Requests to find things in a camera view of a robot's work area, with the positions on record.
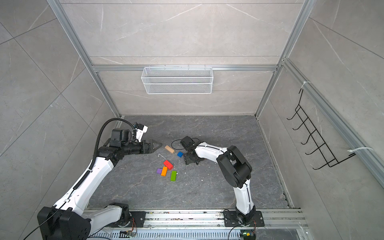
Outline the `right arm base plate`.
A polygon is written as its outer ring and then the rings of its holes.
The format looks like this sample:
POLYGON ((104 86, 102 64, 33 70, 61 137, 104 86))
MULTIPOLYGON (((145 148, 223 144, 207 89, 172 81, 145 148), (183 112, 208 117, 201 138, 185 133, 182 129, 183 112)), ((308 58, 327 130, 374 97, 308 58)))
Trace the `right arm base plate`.
POLYGON ((264 227, 264 217, 261 211, 251 211, 247 215, 243 215, 239 211, 224 210, 224 223, 226 227, 264 227))

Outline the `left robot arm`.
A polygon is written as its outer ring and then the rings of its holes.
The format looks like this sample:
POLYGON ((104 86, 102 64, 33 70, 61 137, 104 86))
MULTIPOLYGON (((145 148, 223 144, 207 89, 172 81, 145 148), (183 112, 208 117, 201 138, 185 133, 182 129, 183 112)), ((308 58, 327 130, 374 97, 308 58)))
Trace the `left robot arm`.
POLYGON ((101 127, 92 160, 76 183, 52 207, 42 208, 38 215, 38 229, 44 240, 86 240, 104 227, 133 225, 129 205, 112 203, 90 215, 84 213, 91 196, 117 163, 127 155, 154 153, 157 141, 142 139, 148 127, 112 118, 101 127), (106 126, 114 121, 126 123, 129 129, 114 129, 111 137, 100 146, 106 126))

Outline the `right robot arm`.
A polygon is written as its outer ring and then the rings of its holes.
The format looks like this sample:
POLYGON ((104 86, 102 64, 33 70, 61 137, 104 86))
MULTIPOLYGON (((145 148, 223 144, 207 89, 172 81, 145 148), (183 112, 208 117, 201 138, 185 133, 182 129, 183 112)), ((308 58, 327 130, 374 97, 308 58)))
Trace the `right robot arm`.
POLYGON ((241 224, 247 224, 256 213, 250 191, 252 166, 236 146, 221 148, 189 137, 181 140, 187 151, 184 154, 186 165, 198 164, 203 160, 217 163, 226 181, 234 188, 236 214, 241 224))

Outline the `long natural wood block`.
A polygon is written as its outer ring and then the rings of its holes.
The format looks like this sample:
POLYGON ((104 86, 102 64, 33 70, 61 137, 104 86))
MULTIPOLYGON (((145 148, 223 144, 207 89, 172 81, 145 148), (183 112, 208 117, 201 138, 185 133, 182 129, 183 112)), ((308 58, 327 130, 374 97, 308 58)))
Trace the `long natural wood block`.
POLYGON ((165 149, 170 152, 171 154, 174 154, 175 153, 175 150, 169 146, 165 146, 165 149))

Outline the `orange-yellow wood block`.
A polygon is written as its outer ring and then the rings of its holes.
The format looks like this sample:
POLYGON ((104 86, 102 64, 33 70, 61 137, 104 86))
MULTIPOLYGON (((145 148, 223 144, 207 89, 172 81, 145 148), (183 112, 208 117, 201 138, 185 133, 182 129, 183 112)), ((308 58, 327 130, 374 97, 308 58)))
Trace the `orange-yellow wood block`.
POLYGON ((167 175, 167 171, 168 171, 168 168, 167 167, 163 167, 162 168, 162 172, 161 172, 161 176, 165 177, 167 175))

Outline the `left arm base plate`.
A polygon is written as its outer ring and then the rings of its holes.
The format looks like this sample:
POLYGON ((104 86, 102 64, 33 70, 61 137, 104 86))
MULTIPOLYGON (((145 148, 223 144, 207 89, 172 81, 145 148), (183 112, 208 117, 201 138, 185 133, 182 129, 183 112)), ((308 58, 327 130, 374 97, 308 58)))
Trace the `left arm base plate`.
POLYGON ((146 219, 146 214, 147 212, 144 211, 133 211, 130 212, 130 216, 125 222, 120 221, 116 223, 111 223, 107 225, 107 227, 132 228, 134 226, 135 228, 143 228, 146 219))

